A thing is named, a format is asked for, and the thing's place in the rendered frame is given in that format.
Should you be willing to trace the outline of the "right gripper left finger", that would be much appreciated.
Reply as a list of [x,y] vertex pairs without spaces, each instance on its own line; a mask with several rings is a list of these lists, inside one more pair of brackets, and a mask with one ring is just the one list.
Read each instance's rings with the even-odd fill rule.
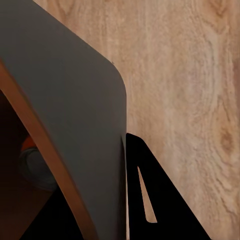
[[56,188],[20,240],[84,240],[60,186]]

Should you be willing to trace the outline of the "trash can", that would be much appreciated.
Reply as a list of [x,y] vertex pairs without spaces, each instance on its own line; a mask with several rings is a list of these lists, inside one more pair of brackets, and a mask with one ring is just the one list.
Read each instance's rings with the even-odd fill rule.
[[117,68],[33,0],[0,0],[0,240],[54,191],[28,181],[31,136],[84,240],[127,240],[127,95]]

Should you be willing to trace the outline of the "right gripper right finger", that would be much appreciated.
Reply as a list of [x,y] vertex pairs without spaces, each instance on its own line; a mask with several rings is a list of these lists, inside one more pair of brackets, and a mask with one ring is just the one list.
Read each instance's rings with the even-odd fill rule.
[[[146,143],[126,134],[129,240],[211,240]],[[138,166],[157,220],[146,220]]]

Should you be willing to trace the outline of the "can of soda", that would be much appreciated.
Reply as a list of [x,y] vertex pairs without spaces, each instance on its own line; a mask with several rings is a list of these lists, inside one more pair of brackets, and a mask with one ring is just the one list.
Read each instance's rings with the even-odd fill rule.
[[24,177],[37,187],[55,191],[59,186],[31,136],[23,144],[18,164]]

